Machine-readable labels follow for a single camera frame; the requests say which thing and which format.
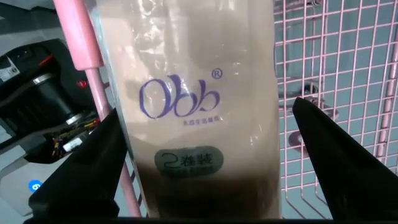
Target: oval label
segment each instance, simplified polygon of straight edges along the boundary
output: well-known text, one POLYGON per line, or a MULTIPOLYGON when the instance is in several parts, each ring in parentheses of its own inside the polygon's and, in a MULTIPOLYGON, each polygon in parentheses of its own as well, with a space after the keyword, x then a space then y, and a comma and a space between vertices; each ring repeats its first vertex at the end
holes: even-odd
POLYGON ((173 179, 214 174, 223 163, 223 154, 213 146, 162 149, 155 155, 156 168, 173 179))
POLYGON ((28 188, 31 192, 35 192, 39 187, 42 185, 41 181, 39 180, 31 180, 29 182, 28 188))

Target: printed logo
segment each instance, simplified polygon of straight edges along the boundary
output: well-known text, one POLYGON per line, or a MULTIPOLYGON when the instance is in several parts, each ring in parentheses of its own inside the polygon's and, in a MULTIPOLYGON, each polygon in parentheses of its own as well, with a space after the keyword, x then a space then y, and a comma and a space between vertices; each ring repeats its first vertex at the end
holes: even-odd
POLYGON ((155 154, 156 168, 173 179, 211 175, 223 164, 223 153, 213 146, 162 149, 155 154))
MULTIPOLYGON (((219 79, 222 77, 222 75, 223 75, 223 72, 219 68, 214 69, 212 71, 212 77, 214 79, 219 79)), ((164 82, 163 80, 158 79, 158 78, 149 80, 139 90, 140 109, 149 118, 152 118, 152 119, 161 118, 170 112, 174 113, 174 115, 177 117, 181 117, 181 118, 187 117, 198 110, 199 111, 211 111, 212 109, 216 108, 218 106, 218 104, 220 103, 220 94, 217 91, 207 91, 206 81, 204 81, 204 80, 198 80, 199 86, 200 86, 200 94, 196 95, 194 93, 182 91, 182 81, 178 75, 173 74, 173 75, 168 75, 167 77, 169 79, 171 79, 171 81, 173 82, 175 90, 172 88, 169 88, 167 86, 166 82, 164 82), (146 87, 151 83, 158 84, 163 89, 165 105, 164 105, 162 112, 160 112, 159 114, 150 114, 147 111, 147 109, 145 108, 144 92, 145 92, 146 87), (175 91, 174 99, 172 99, 172 91, 175 91), (185 113, 178 111, 178 109, 177 109, 178 103, 180 102, 181 99, 184 99, 184 98, 189 98, 191 100, 191 104, 192 104, 190 110, 185 113), (215 103, 213 106, 209 106, 209 107, 202 106, 203 101, 207 98, 215 99, 215 103)))
POLYGON ((28 188, 31 192, 35 192, 37 189, 39 189, 39 187, 42 185, 43 183, 41 183, 39 180, 31 180, 29 182, 28 188))

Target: wire grid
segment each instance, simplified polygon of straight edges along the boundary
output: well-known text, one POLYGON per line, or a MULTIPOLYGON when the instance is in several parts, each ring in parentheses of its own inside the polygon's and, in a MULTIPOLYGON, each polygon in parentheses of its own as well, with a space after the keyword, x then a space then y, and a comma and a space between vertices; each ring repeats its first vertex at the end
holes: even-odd
POLYGON ((312 101, 398 173, 397 1, 275 0, 274 14, 282 216, 331 218, 291 107, 312 101))

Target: obb logo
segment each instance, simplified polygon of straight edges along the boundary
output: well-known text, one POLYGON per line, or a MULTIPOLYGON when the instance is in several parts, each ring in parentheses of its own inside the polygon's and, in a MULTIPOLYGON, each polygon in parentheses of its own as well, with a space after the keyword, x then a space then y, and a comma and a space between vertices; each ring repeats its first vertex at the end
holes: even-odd
POLYGON ((186 116, 190 116, 191 114, 196 112, 196 110, 198 110, 198 109, 199 109, 199 111, 211 111, 212 109, 216 108, 218 103, 220 103, 220 94, 217 91, 206 92, 206 81, 204 81, 204 80, 198 81, 199 86, 200 86, 200 95, 197 96, 194 93, 182 93, 182 88, 181 88, 182 82, 181 82, 181 78, 178 75, 168 75, 168 78, 172 80, 172 82, 175 86, 175 99, 172 99, 171 90, 167 87, 166 82, 164 82, 163 80, 158 79, 158 78, 149 80, 139 90, 140 109, 149 118, 152 118, 152 119, 161 118, 161 117, 165 116, 166 114, 168 114, 170 111, 173 111, 177 117, 186 117, 186 116), (164 105, 162 112, 157 115, 149 114, 145 108, 144 90, 145 90, 146 86, 150 83, 158 83, 164 92, 165 105, 164 105), (214 106, 211 108, 202 107, 201 104, 202 104, 203 100, 205 100, 208 97, 214 97, 214 99, 215 99, 214 106), (178 105, 179 101, 183 98, 190 98, 192 101, 192 107, 190 108, 188 113, 185 113, 185 114, 181 114, 177 111, 177 105, 178 105))

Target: plastic packaging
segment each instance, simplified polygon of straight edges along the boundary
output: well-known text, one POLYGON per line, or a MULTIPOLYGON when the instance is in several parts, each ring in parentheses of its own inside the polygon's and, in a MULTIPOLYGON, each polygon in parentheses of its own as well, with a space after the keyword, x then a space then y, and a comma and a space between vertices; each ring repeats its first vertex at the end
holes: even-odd
POLYGON ((95 10, 149 215, 280 218, 273 2, 97 0, 95 10))

